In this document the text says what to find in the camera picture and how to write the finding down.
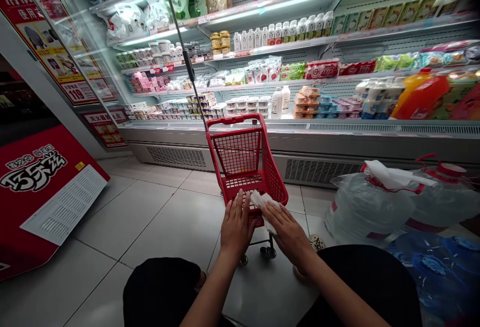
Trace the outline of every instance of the floor tile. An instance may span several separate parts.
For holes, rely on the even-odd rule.
[[[220,196],[220,186],[215,173],[192,171],[180,188],[182,190]]]
[[[189,169],[155,166],[140,180],[178,188],[191,172]]]
[[[121,261],[134,268],[152,257],[181,257],[205,270],[224,215],[223,198],[179,189]]]
[[[110,175],[110,180],[106,184],[105,188],[100,192],[100,195],[96,198],[93,205],[87,211],[83,217],[83,221],[92,217],[95,213],[100,211],[105,205],[107,205],[111,200],[125,191],[129,186],[132,185],[136,180],[132,178],[117,176],[115,174]]]
[[[300,186],[293,184],[286,184],[286,191],[288,192],[288,203],[286,209],[290,212],[297,212],[305,214],[304,201],[302,199],[302,190]]]
[[[115,167],[117,167],[119,164],[131,159],[132,156],[128,157],[117,157],[117,158],[107,158],[107,159],[100,159],[97,161],[97,163],[100,165],[100,167],[103,168],[105,172],[110,172],[113,170]]]
[[[308,231],[311,235],[319,235],[326,247],[338,245],[332,235],[327,231],[324,225],[323,217],[317,217],[307,214],[306,221],[308,223]]]
[[[133,270],[117,263],[65,327],[123,327],[123,292]]]
[[[292,215],[307,232],[305,215],[294,212]],[[264,259],[260,247],[267,245],[248,248],[248,264],[237,267],[222,312],[249,327],[295,326],[314,303],[318,291],[297,280],[292,264],[276,244],[276,258]],[[220,241],[210,270],[219,251]]]
[[[141,163],[138,161],[138,159],[132,157],[129,160],[120,163],[109,173],[111,175],[123,176],[138,180],[140,177],[150,171],[153,167],[153,164]]]
[[[75,238],[118,260],[175,191],[136,181],[80,226]]]
[[[305,213],[311,216],[323,217],[334,200],[336,189],[301,187],[301,195]]]
[[[114,264],[68,239],[45,265],[0,282],[0,326],[63,326]]]

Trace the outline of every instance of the foot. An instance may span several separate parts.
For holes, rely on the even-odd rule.
[[[325,248],[324,240],[318,234],[311,234],[308,241],[310,242],[310,246],[315,252],[318,252]],[[303,270],[298,269],[297,266],[293,266],[293,273],[302,282],[305,282],[307,280],[307,274]]]

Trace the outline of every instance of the poster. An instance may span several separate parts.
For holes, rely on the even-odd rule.
[[[110,113],[117,123],[123,123],[127,121],[127,117],[125,116],[123,109],[111,110]],[[83,117],[85,117],[88,124],[91,126],[91,129],[103,141],[105,147],[110,149],[128,146],[107,112],[84,113]]]
[[[98,91],[101,92],[103,100],[116,100],[98,65],[88,55],[88,49],[71,23],[61,1],[40,0],[40,2],[56,24],[68,48],[75,52],[85,52],[83,57],[77,58],[76,61],[88,79],[94,80],[92,81],[94,88],[101,88]],[[91,90],[86,91],[90,89],[88,83],[75,67],[71,56],[60,43],[59,36],[50,28],[33,0],[0,0],[0,9],[74,106],[98,102]],[[76,92],[70,93],[74,83],[77,85],[76,90],[81,91],[83,97],[75,98]]]

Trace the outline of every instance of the shopping cart wheel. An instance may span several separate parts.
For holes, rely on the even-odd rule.
[[[240,257],[240,260],[238,261],[242,266],[246,266],[247,263],[249,262],[249,258],[247,257],[246,254],[244,254],[242,257]]]
[[[260,247],[260,254],[263,258],[268,260],[273,260],[277,257],[277,252],[275,251],[275,248],[272,247]]]

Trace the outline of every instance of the juice bottle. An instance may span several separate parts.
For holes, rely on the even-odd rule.
[[[450,89],[448,76],[452,71],[442,71],[415,88],[398,109],[398,120],[426,120],[442,104],[442,97]]]
[[[423,82],[433,78],[434,76],[430,74],[431,68],[422,68],[418,74],[414,74],[405,78],[403,84],[405,85],[405,91],[398,98],[398,103],[396,104],[395,109],[393,110],[391,117],[398,118],[397,112],[405,103],[410,94]]]

